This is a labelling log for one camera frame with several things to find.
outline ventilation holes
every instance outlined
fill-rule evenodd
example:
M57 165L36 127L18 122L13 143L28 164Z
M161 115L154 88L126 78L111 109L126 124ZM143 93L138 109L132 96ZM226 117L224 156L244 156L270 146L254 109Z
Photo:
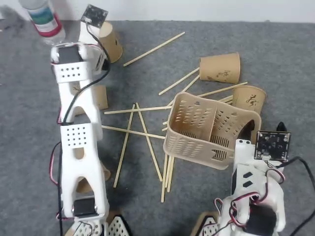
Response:
M248 187L251 186L251 185L252 185L252 182L251 182L251 181L247 181L247 182L243 183L243 187L244 187L244 188L248 188Z
M246 174L243 175L243 178L248 178L252 176L252 172L247 172Z

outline tipped over cup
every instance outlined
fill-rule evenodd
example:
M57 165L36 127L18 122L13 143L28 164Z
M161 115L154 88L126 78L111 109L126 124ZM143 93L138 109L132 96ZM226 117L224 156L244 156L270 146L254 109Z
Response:
M239 53L230 53L200 59L201 80L237 84L240 79L241 60Z

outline white wire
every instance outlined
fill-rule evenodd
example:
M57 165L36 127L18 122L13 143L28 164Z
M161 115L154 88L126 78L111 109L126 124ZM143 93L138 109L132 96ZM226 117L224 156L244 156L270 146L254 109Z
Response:
M215 199L214 199L214 204L215 204L215 206L216 206L216 209L218 210L219 216L221 216L221 207L220 207L220 208L218 207L217 201L220 202L221 206L223 205L223 201L222 201L221 198L215 198Z

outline black wire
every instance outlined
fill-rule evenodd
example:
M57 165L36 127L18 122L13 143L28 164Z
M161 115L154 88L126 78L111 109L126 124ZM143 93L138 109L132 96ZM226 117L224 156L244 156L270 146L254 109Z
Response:
M62 159L63 159L63 148L62 144L60 145L60 152L59 152L59 163L58 163L58 213L59 213L59 230L60 236L63 236L63 220L61 217L62 211L62 204L61 204L61 169L62 169Z
M107 60L108 60L108 62L109 62L109 63L108 63L108 69L107 69L107 71L105 72L105 74L103 74L99 79L97 79L97 80L95 80L95 81L89 83L88 85L86 85L86 86L84 86L83 88L81 88L80 90L78 90L78 92L77 92L77 93L75 94L75 96L73 97L73 99L72 99L72 101L71 101L71 103L70 103L70 105L69 105L69 107L68 107L68 109L67 109L67 111L66 111L66 113L65 113L65 115L64 115L62 125L69 125L69 123L67 123L66 121L67 121L67 118L68 118L68 116L69 116L70 110L71 110L71 108L73 107L73 104L74 104L75 100L78 98L78 96L79 96L85 89L91 87L92 85L94 85L94 84L98 83L99 81L101 81L102 79L104 79L104 78L108 75L108 73L109 73L109 71L110 71L110 64L111 64L111 61L110 61L108 52L107 52L106 49L103 47L103 45L102 45L102 43L99 41L99 39L98 39L94 34L92 34L92 33L90 32L89 27L88 27L88 24L86 24L86 26L87 26L87 31L88 31L88 33L89 33L89 34L92 36L92 38L99 44L99 46L102 48L102 50L103 50L104 53L106 54Z
M285 166L287 166L287 165L290 165L291 163L293 163L293 162L295 162L295 161L297 161L297 160L299 160L300 162L302 162L303 165L305 166L305 168L306 168L306 170L307 170L307 173L309 174L309 177L310 177L310 179L311 179L311 182L312 182L314 191L315 191L315 179L314 179L314 176L313 176L313 174L312 174L312 171L311 171L309 165L307 164L307 162L306 162L302 157L296 156L296 157L292 158L291 160L289 160L288 162L284 162L284 163L278 165L278 166L277 166L277 169L278 169L278 168L281 168L281 167L285 167ZM312 220L314 216L315 216L315 210L314 210L314 211L312 212L312 214L311 214L309 217L307 217L298 227L295 228L295 230L290 234L290 236L296 235L297 232L299 232L299 230L300 230L301 228L303 228L303 226L305 226L307 223L309 223L310 220Z

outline red wire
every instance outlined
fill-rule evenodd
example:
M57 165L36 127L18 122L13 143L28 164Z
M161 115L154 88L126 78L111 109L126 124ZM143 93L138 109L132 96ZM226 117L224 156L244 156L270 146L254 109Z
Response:
M52 152L51 152L51 155L50 155L50 161L49 161L49 178L50 178L50 180L55 184L55 185L58 185L58 182L57 181L55 181L55 179L54 179L54 177L53 177L53 168L54 168L54 159L55 159L55 149L56 149L56 147L59 145L59 144L61 144L61 142L58 142L55 146L54 146L54 148L53 148L53 150L52 150Z

